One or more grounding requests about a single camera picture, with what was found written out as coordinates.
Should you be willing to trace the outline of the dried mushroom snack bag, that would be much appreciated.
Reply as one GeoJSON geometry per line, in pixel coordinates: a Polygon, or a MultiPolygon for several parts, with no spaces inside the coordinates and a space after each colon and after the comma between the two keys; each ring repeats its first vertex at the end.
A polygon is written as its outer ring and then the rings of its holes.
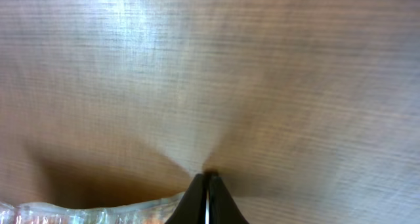
{"type": "Polygon", "coordinates": [[[1,203],[1,224],[149,224],[165,223],[183,193],[113,208],[69,209],[45,202],[1,203]]]}

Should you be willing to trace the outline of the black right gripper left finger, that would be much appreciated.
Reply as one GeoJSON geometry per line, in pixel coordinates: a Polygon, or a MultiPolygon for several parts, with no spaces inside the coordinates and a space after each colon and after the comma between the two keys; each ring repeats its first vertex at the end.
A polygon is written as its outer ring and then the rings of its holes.
{"type": "Polygon", "coordinates": [[[204,174],[197,174],[165,224],[205,224],[207,189],[204,174]]]}

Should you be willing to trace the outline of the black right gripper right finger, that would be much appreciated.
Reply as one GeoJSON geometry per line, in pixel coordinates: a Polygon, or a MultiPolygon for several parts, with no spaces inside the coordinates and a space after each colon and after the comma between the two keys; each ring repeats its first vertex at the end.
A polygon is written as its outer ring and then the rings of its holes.
{"type": "Polygon", "coordinates": [[[209,223],[249,224],[218,173],[209,173],[209,223]]]}

